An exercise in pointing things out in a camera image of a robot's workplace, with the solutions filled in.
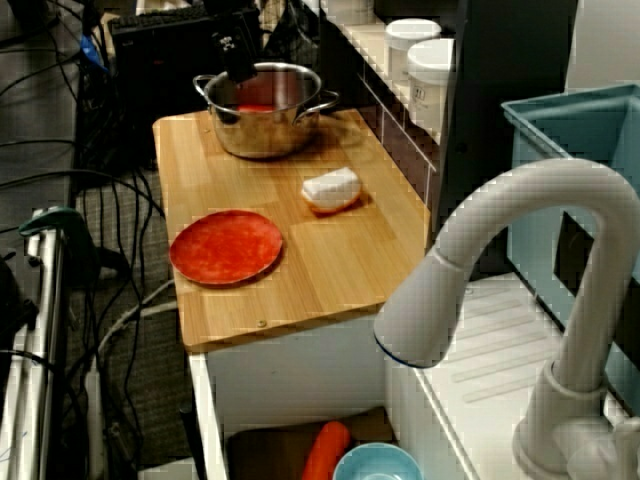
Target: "orange carrot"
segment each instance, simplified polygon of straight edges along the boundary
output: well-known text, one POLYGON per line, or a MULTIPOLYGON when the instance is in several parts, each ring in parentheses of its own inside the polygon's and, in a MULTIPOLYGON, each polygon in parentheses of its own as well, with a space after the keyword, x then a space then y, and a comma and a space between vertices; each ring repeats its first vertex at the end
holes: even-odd
POLYGON ((331 480, 350 441, 349 430, 340 422, 322 427, 307 458, 302 480, 331 480))

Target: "white jar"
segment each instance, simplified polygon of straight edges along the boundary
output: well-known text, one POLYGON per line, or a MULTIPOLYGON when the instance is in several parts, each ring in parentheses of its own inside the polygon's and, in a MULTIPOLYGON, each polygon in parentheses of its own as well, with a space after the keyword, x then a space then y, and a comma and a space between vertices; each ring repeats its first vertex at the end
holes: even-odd
POLYGON ((440 133, 451 72, 453 39, 414 45, 407 54, 409 118, 419 127, 440 133))
POLYGON ((440 25, 431 20, 405 18, 391 22, 384 31, 385 74, 393 82, 407 77, 407 52, 417 43, 440 36, 440 25))
POLYGON ((368 25, 374 23, 374 0, 326 0, 327 20, 334 25, 368 25))

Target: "white lid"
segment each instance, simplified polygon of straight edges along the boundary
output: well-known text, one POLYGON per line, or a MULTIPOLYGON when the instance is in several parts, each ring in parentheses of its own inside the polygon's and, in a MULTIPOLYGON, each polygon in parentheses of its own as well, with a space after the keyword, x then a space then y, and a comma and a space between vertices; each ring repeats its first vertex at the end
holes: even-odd
POLYGON ((453 39, 439 38, 421 42, 407 53, 407 70, 416 80, 447 85, 453 56, 453 39))
POLYGON ((431 20, 404 18, 391 22, 384 30, 387 45, 397 50, 409 50, 412 45, 438 38, 442 29, 431 20))

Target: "white sponge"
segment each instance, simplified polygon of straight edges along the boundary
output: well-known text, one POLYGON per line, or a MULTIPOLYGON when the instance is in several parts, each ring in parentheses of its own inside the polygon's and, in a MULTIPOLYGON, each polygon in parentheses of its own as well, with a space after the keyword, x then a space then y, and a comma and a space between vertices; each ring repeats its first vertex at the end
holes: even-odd
POLYGON ((360 197, 362 182, 348 167, 334 170, 302 183, 302 198, 314 212, 333 213, 360 197))

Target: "teal clamp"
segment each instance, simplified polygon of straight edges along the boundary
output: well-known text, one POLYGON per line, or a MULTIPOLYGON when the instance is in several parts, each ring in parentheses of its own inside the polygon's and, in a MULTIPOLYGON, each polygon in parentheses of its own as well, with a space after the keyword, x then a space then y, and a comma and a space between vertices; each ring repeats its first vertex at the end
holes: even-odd
POLYGON ((92 285, 100 275, 100 256, 91 234, 77 210, 69 207, 52 207, 26 221, 18 232, 30 237, 43 230, 62 230, 71 257, 71 274, 74 284, 92 285))

